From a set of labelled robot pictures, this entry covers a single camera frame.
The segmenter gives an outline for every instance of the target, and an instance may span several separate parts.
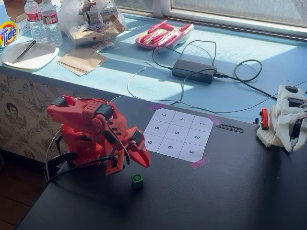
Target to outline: green cube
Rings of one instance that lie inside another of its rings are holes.
[[[134,189],[143,188],[144,183],[140,173],[131,175],[131,179],[132,179],[132,186]]]

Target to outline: pink container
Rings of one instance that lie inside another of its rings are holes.
[[[150,27],[144,33],[138,35],[137,38],[135,39],[136,44],[145,49],[153,49],[158,45],[164,45],[168,48],[174,48],[176,45],[184,43],[189,38],[190,33],[194,28],[193,24],[186,24],[180,27],[178,30],[176,30],[175,27],[173,27],[172,25],[166,24],[165,23],[166,21],[167,20],[161,23],[157,23],[156,25]],[[142,42],[144,38],[146,39],[149,38],[159,29],[164,29],[169,32],[154,36],[152,38],[152,41],[154,41],[153,44],[145,44]],[[158,47],[156,50],[158,52],[165,52],[168,49],[164,47]]]

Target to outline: patterned wallpaper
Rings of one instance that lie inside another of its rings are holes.
[[[0,149],[45,161],[47,148],[60,124],[50,120],[46,107],[61,94],[89,95],[0,74]],[[64,141],[61,152],[67,152]],[[55,144],[50,157],[57,156]]]

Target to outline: blue windowsill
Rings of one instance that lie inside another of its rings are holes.
[[[11,69],[1,63],[0,73],[97,97],[101,90],[130,96],[127,91],[127,82],[135,72],[145,66],[146,70],[139,73],[130,82],[130,90],[141,98],[178,100],[182,79],[173,77],[170,70],[154,64],[151,50],[142,49],[135,44],[135,37],[138,34],[161,20],[128,14],[125,14],[125,18],[128,29],[118,37],[120,48],[103,50],[101,54],[105,55],[108,61],[87,75],[79,77],[56,63],[60,56],[74,49],[74,45],[67,37],[63,38],[63,45],[60,46],[58,53],[59,57],[44,68],[29,73]],[[183,25],[171,21],[167,23],[177,28]],[[29,40],[31,40],[30,32],[13,44]],[[217,55],[214,64],[219,71],[230,76],[233,76],[235,66],[241,61],[247,59],[261,61],[263,63],[262,73],[250,83],[268,93],[277,93],[280,84],[295,85],[307,80],[304,71],[307,48],[304,43],[204,26],[195,26],[185,44],[193,40],[215,41]],[[182,51],[185,44],[177,46],[176,50]],[[214,56],[214,45],[210,43],[195,43],[195,45],[198,47],[190,46],[185,50],[183,58],[211,64],[210,55]],[[6,49],[0,50],[0,58]],[[179,55],[168,51],[163,54],[157,53],[155,57],[157,62],[173,66]],[[251,78],[258,71],[257,63],[250,64],[250,66],[245,65],[238,69],[238,74],[242,79]],[[307,90],[307,83],[299,87]],[[216,79],[210,85],[188,80],[183,101],[215,111],[232,111],[250,107],[266,98],[267,96],[235,80]],[[275,100],[269,99],[252,109],[223,115],[251,122],[258,116],[261,108],[269,109],[275,103]]]

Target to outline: white paper square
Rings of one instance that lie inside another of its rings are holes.
[[[158,109],[155,111],[152,119],[157,121],[163,121],[166,123],[171,123],[176,111],[168,109]]]
[[[183,144],[181,141],[163,138],[158,153],[178,158]]]
[[[162,121],[150,120],[144,132],[159,137],[164,137],[168,127],[169,127],[168,123]]]
[[[190,128],[194,119],[194,115],[176,112],[172,120],[172,124]]]
[[[199,161],[203,157],[205,148],[205,146],[184,143],[179,155],[179,159],[190,162]]]
[[[165,134],[165,138],[184,142],[189,133],[189,128],[170,124]]]
[[[163,137],[158,137],[148,133],[144,133],[144,137],[145,137],[145,146],[147,150],[152,152],[157,152]]]
[[[213,122],[210,119],[202,116],[195,116],[191,128],[204,132],[211,132],[212,125]]]
[[[186,138],[186,143],[206,146],[210,133],[195,129],[190,129]]]

